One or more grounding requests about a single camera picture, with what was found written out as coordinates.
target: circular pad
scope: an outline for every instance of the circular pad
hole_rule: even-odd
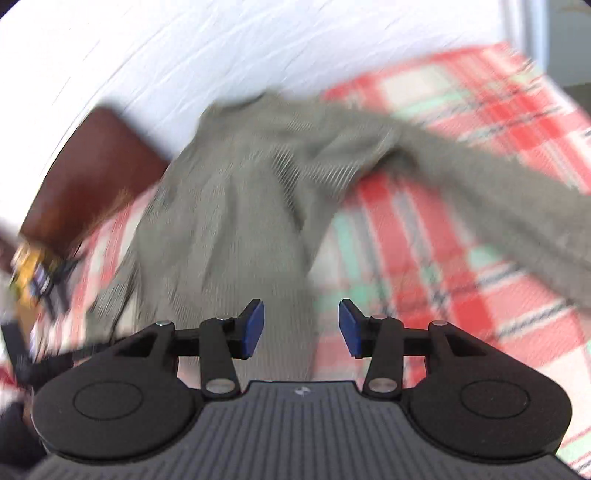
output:
[[[462,388],[464,406],[487,419],[509,419],[530,404],[527,392],[519,385],[503,380],[480,380]]]
[[[74,407],[85,417],[117,420],[131,415],[142,404],[142,391],[126,382],[100,382],[82,388],[74,397]]]
[[[412,390],[419,430],[463,456],[516,461],[555,452],[572,414],[564,390],[511,358],[456,358]]]
[[[45,385],[33,423],[53,452],[75,459],[119,461],[158,451],[185,431],[200,408],[176,377],[144,358],[102,360]]]

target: logo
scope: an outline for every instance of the logo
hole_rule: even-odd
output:
[[[298,387],[294,390],[294,392],[300,397],[305,397],[306,395],[312,393],[312,390],[310,390],[308,387]]]

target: yellow object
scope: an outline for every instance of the yellow object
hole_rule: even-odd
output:
[[[49,275],[55,272],[60,260],[46,249],[34,247],[28,243],[22,244],[12,258],[12,281],[18,303],[26,308],[33,308],[39,302],[36,289],[33,288],[35,274],[39,273],[49,280]]]

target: ribbed gray surface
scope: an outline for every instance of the ribbed gray surface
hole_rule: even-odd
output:
[[[256,382],[238,400],[208,405],[184,438],[151,459],[100,467],[52,457],[30,476],[31,480],[304,478],[562,480],[579,477],[552,456],[506,466],[480,465],[454,458],[425,442],[396,404],[363,398],[351,382]]]

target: clothing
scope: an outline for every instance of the clothing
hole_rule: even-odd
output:
[[[39,438],[22,419],[22,403],[12,403],[0,416],[0,474],[17,477],[16,469],[30,469],[47,455]]]
[[[104,338],[135,290],[138,327],[195,327],[260,298],[267,323],[239,377],[306,379],[316,345],[306,275],[347,189],[374,168],[438,187],[476,233],[591,305],[589,199],[397,119],[267,93],[204,113],[90,308],[89,338]]]

